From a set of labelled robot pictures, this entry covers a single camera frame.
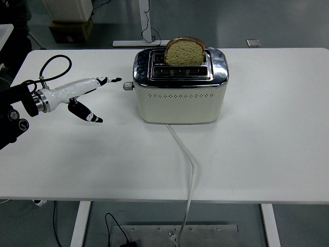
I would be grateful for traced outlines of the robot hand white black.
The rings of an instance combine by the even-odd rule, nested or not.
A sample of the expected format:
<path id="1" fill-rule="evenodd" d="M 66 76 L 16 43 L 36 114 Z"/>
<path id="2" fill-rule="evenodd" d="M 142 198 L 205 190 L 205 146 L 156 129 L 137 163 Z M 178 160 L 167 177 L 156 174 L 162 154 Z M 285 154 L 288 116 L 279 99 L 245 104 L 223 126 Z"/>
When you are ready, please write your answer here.
<path id="1" fill-rule="evenodd" d="M 103 119 L 96 116 L 89 108 L 78 102 L 77 98 L 107 83 L 121 80 L 122 79 L 119 77 L 87 78 L 59 86 L 53 90 L 41 89 L 40 92 L 44 95 L 43 112 L 54 111 L 59 104 L 65 103 L 67 104 L 68 110 L 78 118 L 88 122 L 102 123 Z"/>

